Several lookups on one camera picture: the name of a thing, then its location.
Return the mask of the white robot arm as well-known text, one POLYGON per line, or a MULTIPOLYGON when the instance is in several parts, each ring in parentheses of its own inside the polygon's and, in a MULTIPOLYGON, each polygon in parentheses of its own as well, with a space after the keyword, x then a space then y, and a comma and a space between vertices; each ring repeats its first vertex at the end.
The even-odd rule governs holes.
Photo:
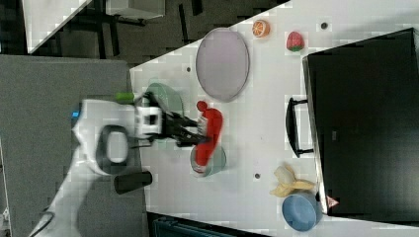
POLYGON ((116 101, 86 99, 72 132, 78 141, 70 168, 29 237, 81 237, 79 209, 93 183, 126 170, 130 151, 171 138, 179 147, 208 142, 207 126, 164 108, 154 93, 119 94, 116 101))

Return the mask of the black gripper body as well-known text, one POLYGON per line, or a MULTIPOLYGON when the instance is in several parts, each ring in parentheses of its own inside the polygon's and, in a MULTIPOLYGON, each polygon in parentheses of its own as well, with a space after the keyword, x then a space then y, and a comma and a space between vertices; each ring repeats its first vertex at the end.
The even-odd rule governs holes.
POLYGON ((152 92, 145 92, 141 103, 141 138, 149 144, 173 137, 173 113, 152 92))

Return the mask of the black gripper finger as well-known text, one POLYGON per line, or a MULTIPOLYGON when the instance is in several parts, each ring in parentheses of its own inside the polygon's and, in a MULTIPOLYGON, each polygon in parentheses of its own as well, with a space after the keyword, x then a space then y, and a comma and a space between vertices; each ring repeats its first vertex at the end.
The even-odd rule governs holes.
POLYGON ((184 117, 178 113, 171 115, 172 123, 175 127, 198 127, 199 123, 196 120, 184 117))
POLYGON ((190 147, 198 144, 209 142, 210 138, 201 134, 183 132, 176 137, 178 147, 190 147))

